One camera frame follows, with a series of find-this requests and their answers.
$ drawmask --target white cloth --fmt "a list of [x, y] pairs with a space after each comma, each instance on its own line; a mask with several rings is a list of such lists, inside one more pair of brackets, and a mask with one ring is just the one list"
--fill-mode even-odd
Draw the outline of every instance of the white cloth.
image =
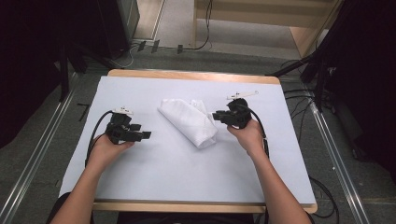
[[204, 148], [216, 143], [218, 129], [201, 100], [192, 100], [188, 104], [180, 99], [164, 99], [158, 109], [196, 147]]

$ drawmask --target white paper sheet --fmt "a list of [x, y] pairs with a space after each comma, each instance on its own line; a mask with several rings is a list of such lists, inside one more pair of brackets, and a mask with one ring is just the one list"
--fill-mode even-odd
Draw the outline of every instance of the white paper sheet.
[[226, 96], [237, 91], [259, 91], [246, 100], [262, 120], [270, 160], [300, 203], [315, 203], [280, 85], [136, 77], [102, 77], [60, 195], [73, 189], [84, 169], [97, 120], [108, 110], [126, 106], [134, 111], [132, 123], [152, 134], [107, 168], [97, 199], [263, 203], [253, 163], [225, 124], [216, 122], [214, 146], [198, 149], [158, 111], [162, 99], [174, 98], [203, 100], [208, 112], [228, 110]]

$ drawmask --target hand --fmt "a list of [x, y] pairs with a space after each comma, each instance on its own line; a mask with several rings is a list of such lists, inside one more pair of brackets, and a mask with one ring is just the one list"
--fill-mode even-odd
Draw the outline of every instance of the hand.
[[95, 145], [93, 146], [87, 167], [93, 168], [98, 174], [101, 174], [121, 152], [134, 145], [133, 142], [124, 142], [119, 145], [114, 145], [107, 134], [97, 136], [93, 142], [95, 142]]
[[262, 129], [256, 120], [251, 119], [244, 129], [228, 126], [227, 130], [238, 139], [239, 144], [250, 157], [257, 153], [263, 153]]

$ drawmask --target finger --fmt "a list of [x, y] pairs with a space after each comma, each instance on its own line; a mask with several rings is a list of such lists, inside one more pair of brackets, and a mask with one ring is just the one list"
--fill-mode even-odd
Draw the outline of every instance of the finger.
[[95, 138], [93, 138], [93, 142], [96, 142], [97, 140], [99, 140], [100, 137], [102, 137], [102, 134], [97, 135]]
[[125, 149], [127, 149], [129, 147], [132, 147], [133, 145], [134, 145], [134, 142], [124, 142], [124, 143], [121, 143], [121, 144], [117, 145], [117, 147], [120, 150], [125, 150]]
[[235, 127], [233, 127], [233, 126], [231, 126], [231, 125], [228, 125], [228, 126], [227, 126], [227, 130], [228, 130], [228, 132], [230, 132], [230, 133], [233, 134], [233, 135], [236, 135], [236, 133], [238, 132], [238, 130], [235, 129]]

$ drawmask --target metal frame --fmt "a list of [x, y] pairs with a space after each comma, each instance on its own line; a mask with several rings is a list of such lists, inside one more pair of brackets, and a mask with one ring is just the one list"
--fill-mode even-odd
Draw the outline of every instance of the metal frame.
[[344, 162], [338, 151], [337, 145], [335, 144], [332, 138], [332, 134], [329, 130], [329, 127], [327, 126], [325, 118], [323, 117], [322, 113], [318, 111], [315, 104], [311, 104], [310, 107], [314, 115], [315, 121], [317, 122], [324, 144], [326, 145], [326, 148], [329, 151], [329, 155], [332, 160], [332, 165], [335, 168], [335, 172], [337, 173], [341, 187], [344, 190], [346, 199], [349, 203], [350, 209], [356, 220], [356, 223], [369, 224], [370, 221], [364, 210], [363, 204], [361, 202], [361, 197], [359, 196], [359, 193], [357, 192], [355, 185], [353, 184], [352, 179], [350, 178], [346, 166], [344, 165]]
[[0, 213], [0, 223], [11, 223], [12, 218], [14, 218], [15, 213], [17, 212], [25, 193], [28, 190], [30, 183], [35, 176], [35, 172], [37, 171], [38, 166], [40, 165], [47, 152], [52, 137], [53, 135], [55, 135], [58, 126], [61, 123], [62, 118], [64, 117], [64, 113], [67, 110], [67, 107], [69, 107], [78, 82], [79, 76], [77, 73], [74, 73], [71, 78], [70, 92], [67, 94], [65, 100], [57, 105], [55, 112], [52, 115], [52, 118], [50, 119], [45, 131], [43, 132], [40, 140], [35, 146], [35, 150], [33, 151], [32, 156], [26, 163], [26, 166], [24, 167], [20, 178], [8, 195], [7, 201]]

